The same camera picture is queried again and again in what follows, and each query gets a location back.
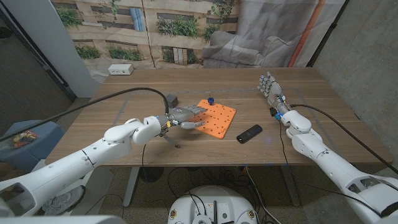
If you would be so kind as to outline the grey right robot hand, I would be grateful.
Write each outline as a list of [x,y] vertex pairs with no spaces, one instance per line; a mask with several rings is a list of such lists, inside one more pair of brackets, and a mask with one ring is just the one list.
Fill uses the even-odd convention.
[[285,101],[285,95],[270,71],[261,76],[257,89],[266,97],[268,104],[276,112],[283,116],[290,111],[290,106]]

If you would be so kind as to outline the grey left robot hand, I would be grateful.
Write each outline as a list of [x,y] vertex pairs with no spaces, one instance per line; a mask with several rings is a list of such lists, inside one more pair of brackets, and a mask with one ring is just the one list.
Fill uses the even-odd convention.
[[169,109],[169,113],[157,117],[162,128],[180,126],[183,129],[194,129],[205,124],[204,121],[193,122],[191,119],[207,109],[201,106],[183,106]]

